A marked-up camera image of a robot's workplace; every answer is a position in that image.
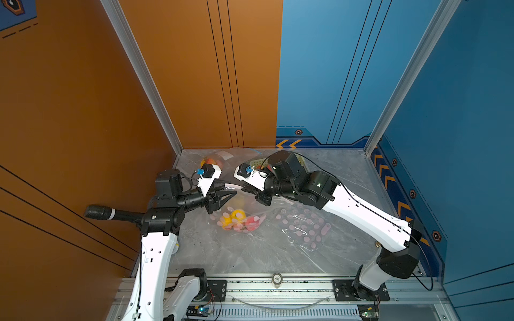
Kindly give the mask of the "plain yellow peach with leaf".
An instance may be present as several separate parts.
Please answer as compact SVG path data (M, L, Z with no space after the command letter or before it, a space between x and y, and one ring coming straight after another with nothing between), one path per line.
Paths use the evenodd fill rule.
M241 209L237 209L231 213L230 217L233 223L239 223L246 219L246 213Z

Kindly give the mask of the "clear zip-top bag pink zipper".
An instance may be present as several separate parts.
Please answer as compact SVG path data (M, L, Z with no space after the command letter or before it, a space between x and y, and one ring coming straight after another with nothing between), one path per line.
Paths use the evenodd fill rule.
M224 231L253 234L266 222L270 207L259 203L255 195L242 191L242 187L227 184L226 191L235 192L217 211L209 214L208 223Z

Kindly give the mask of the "clear zip-top bag blue zipper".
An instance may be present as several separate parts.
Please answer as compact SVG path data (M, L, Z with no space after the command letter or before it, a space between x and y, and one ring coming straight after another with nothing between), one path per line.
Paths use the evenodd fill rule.
M223 172L225 172L226 170L234 170L241 163L251 161L257 158L257 156L262 156L262 153L252 148L235 147L211 151L206 156L204 156L202 160L205 158L213 158L217 160L217 165L221 168Z

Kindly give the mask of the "large pink peach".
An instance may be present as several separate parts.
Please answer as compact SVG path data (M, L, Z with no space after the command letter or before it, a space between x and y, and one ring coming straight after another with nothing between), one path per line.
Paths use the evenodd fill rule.
M258 215L253 215L253 216L247 217L243 224L244 230L246 230L248 232L257 230L260 227L260 225L262 224L262 222L265 220L265 218L266 218L266 216L258 216Z

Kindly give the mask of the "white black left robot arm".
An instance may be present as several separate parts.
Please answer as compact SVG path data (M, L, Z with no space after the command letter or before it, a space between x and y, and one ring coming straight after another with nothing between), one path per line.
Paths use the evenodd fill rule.
M177 169L160 172L155 180L157 203L141 220L141 258L135 284L123 320L181 320L189 305L207 292L203 268L183 270L169 298L165 285L171 257L186 213L203 207L218 211L235 194L219 180L217 165L201 169L198 186L183 189L183 174Z

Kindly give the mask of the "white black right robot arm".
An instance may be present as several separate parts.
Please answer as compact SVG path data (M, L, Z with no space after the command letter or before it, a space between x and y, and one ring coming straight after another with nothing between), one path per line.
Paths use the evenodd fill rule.
M377 300L383 284L392 278L406 280L415 275L420 262L428 262L422 247L421 222L395 217L351 191L333 173L316 166L308 171L301 163L312 160L298 152L278 151L261 166L242 165L240 174L254 188L256 199L269 206L273 197L284 197L339 217L368 234L380 248L359 267L352 282L359 300Z

